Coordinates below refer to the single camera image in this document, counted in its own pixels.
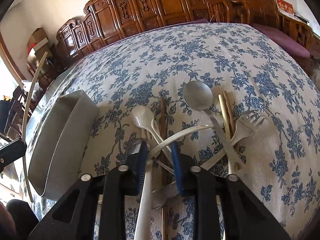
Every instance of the carved wooden furniture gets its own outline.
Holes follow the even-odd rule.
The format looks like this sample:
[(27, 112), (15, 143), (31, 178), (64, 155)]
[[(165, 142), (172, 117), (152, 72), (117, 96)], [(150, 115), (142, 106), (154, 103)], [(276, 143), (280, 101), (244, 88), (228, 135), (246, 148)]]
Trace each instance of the carved wooden furniture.
[(291, 37), (307, 50), (312, 44), (313, 33), (311, 28), (293, 20), (277, 10), (275, 0), (245, 0), (249, 2), (252, 13), (252, 22), (277, 28)]
[(204, 18), (234, 22), (239, 15), (240, 22), (246, 21), (250, 14), (241, 10), (249, 12), (245, 2), (229, 0), (90, 0), (83, 20), (68, 20), (57, 32), (57, 54), (69, 65), (116, 41), (163, 26)]

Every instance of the purple cushion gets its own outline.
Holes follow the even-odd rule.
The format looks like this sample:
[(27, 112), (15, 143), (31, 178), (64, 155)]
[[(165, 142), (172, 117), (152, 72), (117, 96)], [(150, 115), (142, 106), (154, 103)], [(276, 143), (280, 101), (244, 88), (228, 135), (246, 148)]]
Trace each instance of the purple cushion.
[(289, 55), (309, 58), (310, 53), (299, 43), (295, 42), (288, 35), (284, 34), (280, 30), (260, 24), (253, 24), (253, 27), (266, 35), (269, 39), (273, 40), (282, 49), (284, 49)]

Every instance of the metal bolt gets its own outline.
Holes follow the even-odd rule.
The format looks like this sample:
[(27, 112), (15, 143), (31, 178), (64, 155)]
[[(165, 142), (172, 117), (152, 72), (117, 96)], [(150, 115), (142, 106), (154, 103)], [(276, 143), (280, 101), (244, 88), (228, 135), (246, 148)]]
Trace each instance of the metal bolt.
[(200, 172), (201, 168), (199, 166), (192, 166), (190, 170), (193, 172)]
[(118, 171), (127, 171), (129, 169), (129, 167), (127, 165), (120, 165), (118, 167)]
[(235, 174), (229, 174), (229, 175), (228, 175), (228, 179), (229, 179), (230, 181), (237, 181), (239, 178), (238, 178), (238, 176), (235, 175)]
[(90, 174), (84, 174), (81, 176), (81, 180), (82, 181), (89, 181), (91, 179), (91, 175)]

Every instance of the table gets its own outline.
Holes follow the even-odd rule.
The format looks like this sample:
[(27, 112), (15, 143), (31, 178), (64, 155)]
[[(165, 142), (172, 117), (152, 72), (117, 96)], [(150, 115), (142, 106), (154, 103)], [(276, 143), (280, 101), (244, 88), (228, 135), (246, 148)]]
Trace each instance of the table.
[[(149, 106), (159, 121), (160, 98), (165, 98), (169, 136), (193, 125), (210, 123), (204, 113), (190, 109), (182, 98), (183, 87), (191, 80), (200, 80), (212, 88), (215, 102), (211, 110), (220, 123), (218, 94), (224, 90), (232, 102), (235, 119), (248, 110), (266, 118), (254, 137), (241, 140), (235, 148), (249, 174), (246, 185), (296, 239), (310, 222), (320, 199), (316, 184), (320, 176), (320, 94), (283, 49), (248, 25), (175, 26), (103, 48), (87, 56), (67, 76), (52, 96), (40, 124), (58, 97), (83, 89), (99, 106), (100, 113), (79, 176), (99, 176), (123, 163), (128, 140), (141, 136), (141, 129), (129, 118), (137, 105)], [(27, 160), (40, 128), (28, 147)], [(179, 143), (181, 152), (191, 155), (196, 164), (221, 148), (212, 130), (193, 133)], [(212, 172), (225, 177), (226, 158)], [(126, 198), (127, 239), (134, 236), (139, 202), (139, 197)], [(53, 204), (36, 198), (32, 207), (41, 218)], [(168, 210), (169, 239), (190, 239), (193, 199), (171, 199)], [(160, 210), (153, 212), (151, 223), (152, 239), (162, 239)]]

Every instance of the spoon handle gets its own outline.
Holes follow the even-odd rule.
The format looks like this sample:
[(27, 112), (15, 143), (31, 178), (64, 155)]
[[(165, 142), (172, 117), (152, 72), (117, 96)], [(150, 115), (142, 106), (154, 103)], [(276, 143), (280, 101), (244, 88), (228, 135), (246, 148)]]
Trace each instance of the spoon handle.
[(235, 151), (235, 149), (233, 148), (233, 146), (231, 145), (230, 141), (228, 141), (226, 139), (225, 133), (223, 132), (223, 130), (220, 128), (216, 118), (214, 117), (214, 115), (212, 114), (212, 112), (209, 109), (204, 110), (204, 112), (208, 115), (208, 117), (210, 118), (212, 124), (214, 125), (214, 129), (217, 132), (217, 135), (219, 136), (219, 138), (222, 141), (222, 144), (225, 148), (226, 151), (226, 155), (229, 159), (229, 161), (232, 163), (232, 168), (234, 169), (235, 164), (239, 163), (240, 168), (242, 168), (242, 160), (240, 159), (238, 153)]

